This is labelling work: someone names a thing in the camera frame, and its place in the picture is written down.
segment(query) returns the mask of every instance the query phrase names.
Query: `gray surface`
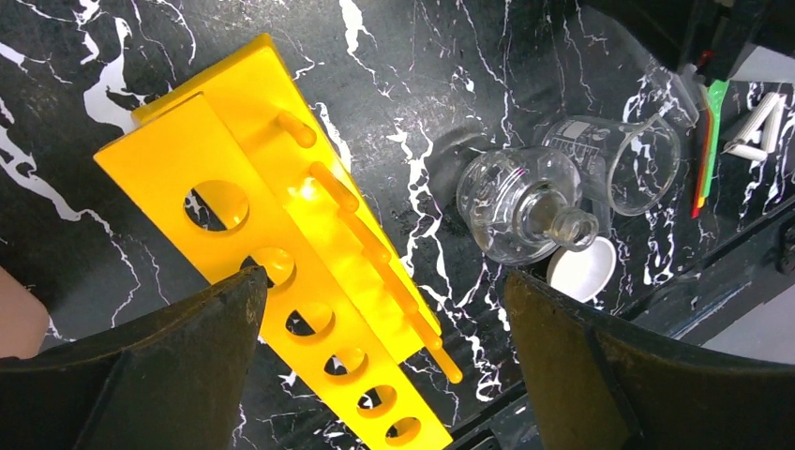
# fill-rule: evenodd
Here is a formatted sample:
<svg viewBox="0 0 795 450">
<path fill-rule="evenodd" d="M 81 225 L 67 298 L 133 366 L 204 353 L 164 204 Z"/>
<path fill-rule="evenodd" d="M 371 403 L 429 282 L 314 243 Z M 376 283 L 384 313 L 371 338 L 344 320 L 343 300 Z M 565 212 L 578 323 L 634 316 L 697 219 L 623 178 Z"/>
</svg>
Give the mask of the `gray surface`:
<svg viewBox="0 0 795 450">
<path fill-rule="evenodd" d="M 795 364 L 795 286 L 759 305 L 704 344 L 719 352 Z"/>
</svg>

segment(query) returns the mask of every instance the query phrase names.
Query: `bottle neck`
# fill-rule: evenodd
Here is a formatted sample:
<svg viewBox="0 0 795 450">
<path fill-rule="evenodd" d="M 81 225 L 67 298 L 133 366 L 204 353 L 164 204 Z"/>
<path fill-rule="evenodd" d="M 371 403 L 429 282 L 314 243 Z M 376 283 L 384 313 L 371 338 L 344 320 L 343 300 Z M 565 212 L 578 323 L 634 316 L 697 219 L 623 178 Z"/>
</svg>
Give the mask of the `bottle neck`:
<svg viewBox="0 0 795 450">
<path fill-rule="evenodd" d="M 570 206 L 550 184 L 528 189 L 518 208 L 515 225 L 530 242 L 551 239 L 563 248 L 582 251 L 593 244 L 599 231 L 594 215 Z"/>
</svg>

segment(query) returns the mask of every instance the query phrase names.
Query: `beaker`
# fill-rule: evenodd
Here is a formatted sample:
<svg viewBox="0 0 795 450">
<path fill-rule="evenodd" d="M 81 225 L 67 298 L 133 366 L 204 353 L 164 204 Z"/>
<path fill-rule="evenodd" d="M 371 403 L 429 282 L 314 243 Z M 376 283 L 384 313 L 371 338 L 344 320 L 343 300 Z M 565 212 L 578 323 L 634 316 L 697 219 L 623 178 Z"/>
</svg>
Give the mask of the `beaker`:
<svg viewBox="0 0 795 450">
<path fill-rule="evenodd" d="M 622 216 L 638 216 L 660 201 L 673 183 L 681 152 L 679 136 L 660 114 L 642 124 L 568 117 L 552 127 L 543 145 L 563 151 L 577 165 L 584 197 Z M 601 219 L 604 211 L 596 215 Z"/>
</svg>

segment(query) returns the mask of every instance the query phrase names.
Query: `white cylinder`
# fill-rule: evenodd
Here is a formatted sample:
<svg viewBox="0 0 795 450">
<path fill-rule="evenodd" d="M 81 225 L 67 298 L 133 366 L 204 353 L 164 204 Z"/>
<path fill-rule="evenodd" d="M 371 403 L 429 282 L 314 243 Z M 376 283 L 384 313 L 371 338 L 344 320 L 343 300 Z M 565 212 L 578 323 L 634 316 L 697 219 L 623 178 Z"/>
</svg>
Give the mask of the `white cylinder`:
<svg viewBox="0 0 795 450">
<path fill-rule="evenodd" d="M 764 150 L 759 150 L 758 148 L 743 145 L 741 143 L 729 146 L 726 150 L 726 153 L 751 161 L 764 161 L 768 158 L 768 154 Z"/>
<path fill-rule="evenodd" d="M 778 96 L 772 112 L 765 121 L 765 130 L 762 132 L 762 150 L 767 154 L 775 151 L 778 146 L 778 137 L 781 132 L 781 119 L 784 117 L 784 96 Z"/>
<path fill-rule="evenodd" d="M 779 95 L 774 92 L 766 95 L 765 98 L 759 102 L 759 106 L 751 112 L 751 117 L 748 118 L 748 121 L 745 122 L 745 125 L 742 126 L 742 129 L 732 141 L 734 143 L 748 143 L 751 139 L 751 135 L 754 134 L 754 132 L 762 126 L 762 122 L 768 118 L 768 114 L 771 113 L 776 103 L 779 101 L 779 98 Z"/>
</svg>

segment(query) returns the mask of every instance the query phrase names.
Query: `clear glass container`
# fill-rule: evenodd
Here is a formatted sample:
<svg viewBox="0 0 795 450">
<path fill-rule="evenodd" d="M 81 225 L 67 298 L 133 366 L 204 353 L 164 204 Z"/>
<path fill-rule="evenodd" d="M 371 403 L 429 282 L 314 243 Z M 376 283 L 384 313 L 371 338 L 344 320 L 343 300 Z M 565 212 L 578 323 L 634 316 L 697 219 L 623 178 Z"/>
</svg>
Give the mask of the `clear glass container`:
<svg viewBox="0 0 795 450">
<path fill-rule="evenodd" d="M 457 208 L 486 255 L 507 265 L 535 263 L 558 246 L 581 251 L 596 217 L 577 208 L 577 167 L 548 147 L 509 148 L 476 158 L 458 181 Z"/>
</svg>

